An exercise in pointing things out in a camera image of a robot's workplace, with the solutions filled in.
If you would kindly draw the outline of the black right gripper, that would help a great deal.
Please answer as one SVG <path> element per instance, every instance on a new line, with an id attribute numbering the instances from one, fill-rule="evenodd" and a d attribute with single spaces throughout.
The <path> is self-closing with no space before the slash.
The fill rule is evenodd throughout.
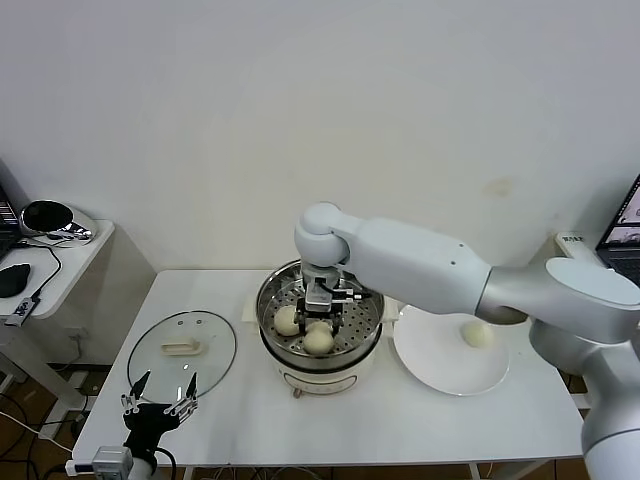
<path id="1" fill-rule="evenodd" d="M 342 312 L 344 302 L 330 294 L 311 294 L 298 300 L 295 324 L 300 334 L 306 333 L 308 322 L 322 320 L 331 323 L 331 333 L 338 334 L 344 325 Z"/>

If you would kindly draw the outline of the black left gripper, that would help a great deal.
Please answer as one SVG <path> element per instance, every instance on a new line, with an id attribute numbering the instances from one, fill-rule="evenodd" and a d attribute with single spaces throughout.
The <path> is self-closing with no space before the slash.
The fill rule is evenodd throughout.
<path id="1" fill-rule="evenodd" d="M 129 434 L 124 445 L 131 450 L 154 450 L 162 436 L 176 430 L 198 405 L 197 373 L 191 376 L 184 393 L 172 404 L 139 404 L 150 371 L 147 370 L 131 387 L 128 394 L 121 395 L 123 420 Z"/>

